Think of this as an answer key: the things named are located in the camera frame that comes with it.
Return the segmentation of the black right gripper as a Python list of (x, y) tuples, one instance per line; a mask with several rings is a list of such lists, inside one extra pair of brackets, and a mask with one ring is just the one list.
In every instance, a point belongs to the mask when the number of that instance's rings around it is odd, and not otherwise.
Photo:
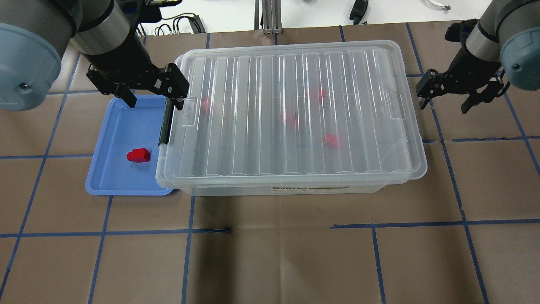
[(510, 86), (504, 83), (501, 63), (481, 60), (461, 47), (444, 73), (429, 69), (416, 85), (420, 98), (420, 110), (426, 109), (433, 98), (446, 94), (468, 95), (461, 104), (461, 113), (466, 114), (473, 106), (491, 103), (504, 95)]

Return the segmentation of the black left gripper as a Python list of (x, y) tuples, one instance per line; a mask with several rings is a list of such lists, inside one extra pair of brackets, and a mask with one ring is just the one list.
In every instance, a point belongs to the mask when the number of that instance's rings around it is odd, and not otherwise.
[(134, 108), (137, 98), (131, 91), (146, 90), (156, 95), (172, 99), (174, 108), (178, 111), (184, 108), (184, 98), (187, 97), (190, 84), (177, 64), (168, 63), (166, 67), (151, 67), (139, 74), (129, 76), (127, 80), (109, 80), (97, 68), (91, 65), (86, 73), (87, 78), (103, 95), (114, 95), (122, 99), (128, 107)]

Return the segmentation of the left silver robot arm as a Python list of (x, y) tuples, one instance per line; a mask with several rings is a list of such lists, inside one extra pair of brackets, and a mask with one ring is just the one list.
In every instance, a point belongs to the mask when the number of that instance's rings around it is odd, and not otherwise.
[(89, 63), (88, 79), (103, 95), (134, 108), (133, 90), (162, 95), (181, 110), (189, 83), (174, 63), (156, 67), (137, 38), (139, 23), (162, 20), (178, 0), (2, 0), (1, 108), (41, 105), (59, 77), (69, 44)]

